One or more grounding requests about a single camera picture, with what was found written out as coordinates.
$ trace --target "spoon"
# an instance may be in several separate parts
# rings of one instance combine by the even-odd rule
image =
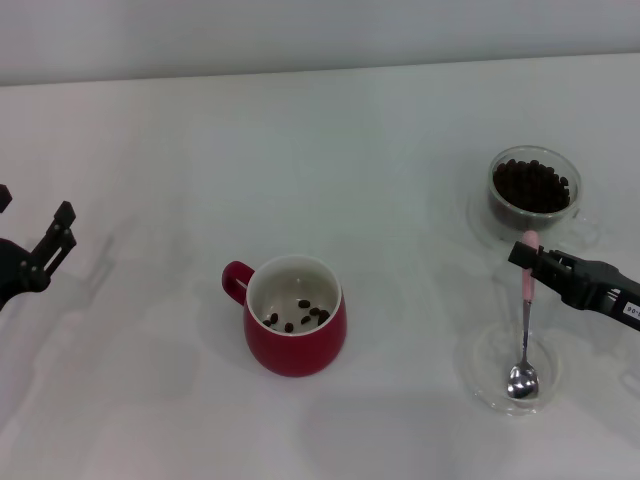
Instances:
[[[525,232],[522,242],[538,249],[540,241],[533,230]],[[527,361],[527,344],[529,343],[529,314],[533,302],[535,280],[531,278],[531,270],[522,271],[522,359],[509,372],[507,395],[517,400],[533,399],[538,396],[539,381],[536,369]]]

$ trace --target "pink spoon handle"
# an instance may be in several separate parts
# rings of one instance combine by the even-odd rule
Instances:
[[[540,239],[538,234],[533,230],[524,232],[522,236],[522,243],[535,248],[536,250],[540,246]],[[533,293],[535,290],[535,280],[531,278],[531,269],[522,271],[522,299],[527,302],[533,302]]]

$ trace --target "white table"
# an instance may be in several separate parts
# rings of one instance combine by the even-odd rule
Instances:
[[[638,85],[622,55],[0,89],[2,236],[78,214],[51,287],[1,314],[1,477],[637,479],[640,334],[539,288],[563,382],[526,418],[454,352],[519,279],[465,217],[506,147],[571,159],[605,227],[581,254],[640,278]],[[350,316],[302,379],[257,364],[219,281],[292,252]]]

